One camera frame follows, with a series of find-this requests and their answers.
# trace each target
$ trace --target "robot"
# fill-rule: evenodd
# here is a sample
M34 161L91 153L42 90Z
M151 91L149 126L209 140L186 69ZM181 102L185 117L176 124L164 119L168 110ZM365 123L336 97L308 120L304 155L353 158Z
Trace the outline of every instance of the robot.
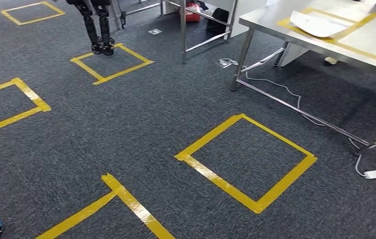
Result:
M94 54L113 55L115 40L110 37L109 28L109 6L111 0L89 0L96 14L100 18L101 37L97 35L96 27L92 19L93 11L88 0L66 0L68 4L74 5L84 17L85 27L91 41L91 50Z

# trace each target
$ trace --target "black object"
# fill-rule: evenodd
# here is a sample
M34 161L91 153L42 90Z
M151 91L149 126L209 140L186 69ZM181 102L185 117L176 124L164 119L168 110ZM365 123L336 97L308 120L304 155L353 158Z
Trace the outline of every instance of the black object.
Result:
M229 20L229 12L226 10L223 10L221 8L218 8L214 11L213 16L215 19L218 19L222 22L228 22ZM218 23L216 21L213 21L211 19L208 19L207 22L207 31L214 32L216 34L223 34L226 32L226 26Z
M126 25L126 11L121 11L121 23L122 29L124 29Z
M209 9L202 1L198 1L198 3L200 4L200 8L202 8L202 10L207 11Z
M96 27L92 19L93 12L87 5L85 0L66 0L68 4L74 5L79 12L84 16L85 27L91 41L91 50L94 54L105 54L107 56L113 55L115 40L110 37L109 28L109 10L110 0L90 0L91 5L95 9L100 18L101 37L97 36Z

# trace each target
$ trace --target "stainless steel table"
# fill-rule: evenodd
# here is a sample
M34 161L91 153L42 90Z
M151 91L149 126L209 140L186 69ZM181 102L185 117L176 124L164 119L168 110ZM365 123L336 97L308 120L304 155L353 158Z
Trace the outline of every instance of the stainless steel table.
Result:
M114 6L113 0L112 0L112 6L111 7L112 7L112 14L113 14L113 18L115 20L116 26L117 26L118 30L120 30L119 26L122 23L122 9L120 7L120 0L116 0L116 1L117 1L118 9L116 9L116 7ZM141 11L145 11L145 10L148 10L150 8L157 7L157 6L160 7L161 15L163 15L163 2L167 2L169 4L172 4L176 7L178 7L179 8L179 15L180 15L180 32L181 32L181 40L180 40L181 41L181 58L182 58L182 63L185 63L186 62L186 54L188 52L190 52L190 51L192 51L192 50L194 50L194 49L196 49L200 46L203 46L207 43L215 41L217 39L226 37L226 36L227 36L227 40L230 40L232 31L233 31L233 23L234 23L234 20L235 20L235 12L236 12L236 8L238 6L238 0L233 0L233 1L234 1L234 3L233 3L234 7L232 9L232 11L233 11L232 17L231 17L229 23L220 21L220 20L218 20L218 19L216 19L212 16L206 15L206 14L199 12L199 11L192 10L190 8L187 8L187 7L180 7L180 6L186 6L187 0L160 0L159 3L152 4L152 5L149 5L149 6L146 6L146 7L131 11L131 12L126 12L125 16L129 16L129 15L132 15L132 14L135 14L135 13L138 13L138 12L141 12ZM185 14L185 11L189 11L189 12L198 14L202 17L205 17L207 19L216 21L220 24L225 25L228 29L224 33L221 33L217 36L211 37L210 39L208 39L208 40L206 40L202 43L199 43L195 46L187 48L186 47L186 18L185 18L186 14Z
M239 23L249 27L249 30L231 90L236 90L237 86L241 84L330 127L363 145L356 154L362 154L366 149L376 147L376 139L372 141L361 139L240 79L242 73L261 66L276 56L277 65L289 43L294 43L306 49L376 73L376 5L371 4L371 2L375 3L376 1L280 0L277 3L269 4L241 16ZM341 21L349 24L351 27L332 38L316 38L290 23L289 18L294 10ZM243 68L245 57L256 30L278 37L284 40L285 44L270 56Z

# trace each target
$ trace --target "black bag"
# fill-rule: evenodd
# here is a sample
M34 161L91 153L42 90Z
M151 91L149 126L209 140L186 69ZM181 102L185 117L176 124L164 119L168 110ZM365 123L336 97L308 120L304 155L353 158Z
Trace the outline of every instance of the black bag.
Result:
M215 19L218 19L222 22L228 22L229 20L229 12L226 10L223 10L221 8L218 8L214 11L213 17ZM214 32L216 34L223 34L226 32L226 26L218 23L216 21L213 21L211 19L208 19L207 22L207 31Z

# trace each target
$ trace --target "metal frame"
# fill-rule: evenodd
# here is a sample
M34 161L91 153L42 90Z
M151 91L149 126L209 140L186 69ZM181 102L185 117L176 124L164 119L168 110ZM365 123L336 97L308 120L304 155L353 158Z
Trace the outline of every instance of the metal frame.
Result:
M285 49L286 49L286 47L288 45L288 42L285 42L282 48L280 48L279 50L275 51L270 56L268 56L268 57L260 60L259 62L255 63L255 64L253 64L253 65L251 65L251 66L249 66L249 67L247 67L245 69L243 69L245 58L247 56L247 53L248 53L248 50L249 50L249 47L250 47L251 40L253 38L254 32L255 32L255 30L252 29L252 28L249 28L249 30L247 32L247 37L245 39L245 43L244 43L244 46L243 46L243 49L242 49L241 57L240 57L240 60L238 61L239 65L238 65L238 67L236 69L235 77L234 77L234 79L232 81L231 91L235 91L237 89L237 87L238 87L238 84L241 84L241 85L246 86L246 87L248 87L248 88L250 88L250 89L252 89L252 90L254 90L254 91L256 91L256 92L258 92L258 93L260 93L262 95L264 95L264 96L267 96L267 97L271 98L272 100L275 100L275 101L281 103L282 105L285 105L285 106L291 108L292 110L294 110L296 112L301 113L304 116L307 116L307 117L309 117L309 118L311 118L311 119L313 119L313 120L315 120L315 121L317 121L317 122L319 122L319 123L321 123L321 124L323 124L323 125L331 128L331 129L333 129L336 132L339 132L339 133L345 135L346 137L348 137L350 139L353 139L353 140L359 142L360 144L363 145L363 147L361 147L360 149L358 149L355 152L356 155L360 155L360 154L364 153L366 150L376 147L376 139L372 140L371 142L368 142L368 141L366 141L364 139L361 139L358 136L355 136L355 135L353 135L353 134L351 134L351 133L349 133L349 132L347 132L347 131L345 131L345 130L343 130L343 129L335 126L335 125L332 125L332 124L330 124L330 123L328 123L328 122L326 122L326 121L324 121L324 120L322 120L322 119L320 119L320 118L318 118L318 117L316 117L316 116L314 116L314 115L312 115L312 114L310 114L310 113L308 113L306 111L298 109L297 107L295 107L295 106L293 106L293 105L291 105L291 104L289 104L289 103L287 103L287 102L285 102L285 101L283 101L283 100L281 100L281 99L279 99L279 98L277 98L277 97L275 97L275 96L267 93L266 91L261 90L261 89L255 87L255 86L250 85L247 82L239 79L242 73L245 73L245 72L247 72L247 71L249 71L251 69L254 69L254 68L258 67L258 66L261 66L261 65L265 64L268 60L270 60L271 58L273 58L275 56L278 56L277 60L276 60L276 63L275 63L275 66L277 66L280 63L280 60L282 58L282 54L284 53L284 51L285 51Z
M119 9L119 12L120 14L117 14L116 13L116 8L113 4L113 0L112 0L112 14L113 14L113 19L115 20L115 24L116 24L116 27L118 30L120 30L120 25L121 25L121 17L122 17L122 9L120 7L120 0L116 0L117 1L117 7ZM231 38L231 35L232 35L232 31L233 31L233 23L235 21L235 13L236 13L236 8L238 7L238 0L234 0L234 6L233 6L233 9L232 9L232 17L230 19L230 22L229 23L226 23L226 22L223 22L223 21L220 21L212 16L208 16L206 14L203 14L202 12L199 12L199 11L195 11L195 10L191 10L191 9L188 9L186 7L180 7L180 6L186 6L186 0L177 0L179 2L179 4L175 3L175 2L172 2L171 0L160 0L159 3L156 3L156 4L152 4L152 5L149 5L149 6L146 6L146 7L143 7L143 8L140 8L140 9L137 9L137 10L134 10L134 11L130 11L130 12L127 12L126 13L126 16L129 16L129 15L132 15L132 14L135 14L135 13L138 13L138 12L141 12L141 11L145 11L145 10L148 10L150 8L153 8L153 7L157 7L157 6L160 6L160 13L161 15L163 15L163 4L164 2L167 2L167 3L170 3L174 6L177 6L179 7L179 15L180 15L180 31L181 31L181 58L182 58L182 63L185 63L186 62L186 53L187 52L190 52L200 46L203 46L207 43L210 43L212 41L215 41L217 39L220 39L222 37L226 37L227 36L227 41L230 40ZM214 36L204 42L201 42L199 43L198 45L195 45L193 47L190 47L190 48L187 48L186 47L186 14L185 14L185 10L186 11L190 11L192 13L195 13L195 14L198 14L202 17L205 17L207 19L210 19L210 20L213 20L213 21L216 21L220 24L223 24L225 25L226 27L228 27L229 29L222 33L222 34L219 34L217 36Z
M162 1L165 1L165 2L168 2L172 5L175 5L177 7L179 7L179 15L180 15L180 31L181 31L181 45L182 45L182 52L181 52L181 57L182 57L182 63L185 63L186 62L186 53L189 52L189 51L192 51L200 46L203 46L207 43L210 43L212 41L215 41L219 38L222 38L222 37L225 37L227 36L227 41L230 40L231 38L231 35L232 35L232 31L233 31L233 23L235 21L235 13L236 13L236 8L238 6L238 0L235 0L234 1L234 6L233 6L233 9L232 9L232 17L230 19L230 22L229 23L226 23L226 22L223 22L223 21L220 21L212 16L208 16L206 14L203 14L202 12L198 12L198 11L195 11L195 10L191 10L191 9L188 9L186 7L180 7L181 5L182 6L186 6L186 0L178 0L179 1L179 4L177 3L174 3L172 2L171 0L162 0ZM222 33L222 34L219 34L217 36L214 36L204 42L201 42L199 43L198 45L195 45L193 47L190 47L190 48L186 48L186 18L185 18L185 10L186 11L190 11L192 13L195 13L195 14L198 14L200 16L203 16L207 19L210 19L210 20L213 20L213 21L216 21L220 24L223 24L225 25L226 27L229 28L229 30L227 30L226 32Z
M120 25L121 25L121 18L122 18L122 8L121 8L120 0L116 0L117 7L119 9L119 14L117 14L116 13L116 8L115 8L115 5L114 5L113 1L114 0L111 0L111 7L112 7L112 11L111 12L112 12L112 15L113 15L112 17L113 17L113 19L115 21L117 30L120 30L121 29ZM157 7L157 6L160 7L161 15L163 15L163 0L160 0L160 2L158 2L158 3L151 4L151 5L142 7L142 8L137 9L137 10L133 10L133 11L127 12L125 15L129 16L129 15L132 15L132 14L135 14L135 13L138 13L138 12L142 12L142 11L145 11L145 10Z

